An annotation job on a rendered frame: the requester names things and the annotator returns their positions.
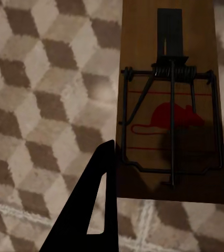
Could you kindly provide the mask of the mousetrap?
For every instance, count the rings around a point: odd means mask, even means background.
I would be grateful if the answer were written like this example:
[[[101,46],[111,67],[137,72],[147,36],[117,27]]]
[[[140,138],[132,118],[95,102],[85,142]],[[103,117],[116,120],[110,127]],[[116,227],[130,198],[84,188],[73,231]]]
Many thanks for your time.
[[[213,0],[123,0],[117,197],[224,204]]]

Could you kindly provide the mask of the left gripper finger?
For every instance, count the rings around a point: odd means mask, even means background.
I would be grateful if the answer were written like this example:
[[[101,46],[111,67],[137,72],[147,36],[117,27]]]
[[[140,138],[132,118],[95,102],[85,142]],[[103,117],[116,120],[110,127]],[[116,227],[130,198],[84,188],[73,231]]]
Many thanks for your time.
[[[104,232],[87,234],[106,172]],[[39,252],[119,252],[114,140],[97,147]]]

